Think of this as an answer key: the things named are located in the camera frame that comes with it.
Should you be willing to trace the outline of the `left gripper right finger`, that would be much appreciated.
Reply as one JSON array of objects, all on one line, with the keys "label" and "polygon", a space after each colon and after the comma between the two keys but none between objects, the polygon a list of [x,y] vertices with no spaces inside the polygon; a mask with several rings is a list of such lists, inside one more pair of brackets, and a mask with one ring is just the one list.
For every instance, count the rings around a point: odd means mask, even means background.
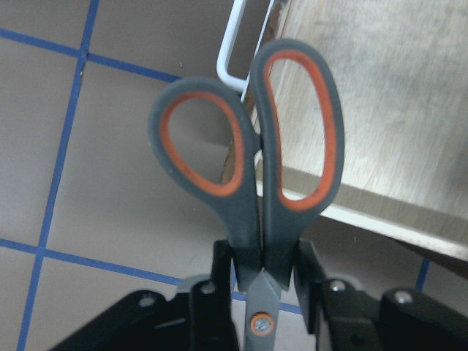
[{"label": "left gripper right finger", "polygon": [[296,295],[316,350],[379,350],[376,321],[380,303],[348,278],[329,277],[310,241],[293,256]]}]

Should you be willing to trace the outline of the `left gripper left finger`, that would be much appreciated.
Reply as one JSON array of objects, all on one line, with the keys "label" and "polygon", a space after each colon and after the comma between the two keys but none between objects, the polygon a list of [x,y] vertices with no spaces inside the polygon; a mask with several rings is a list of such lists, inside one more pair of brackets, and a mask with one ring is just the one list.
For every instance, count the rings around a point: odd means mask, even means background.
[{"label": "left gripper left finger", "polygon": [[190,350],[239,349],[231,315],[231,261],[229,243],[216,241],[210,276],[191,288]]}]

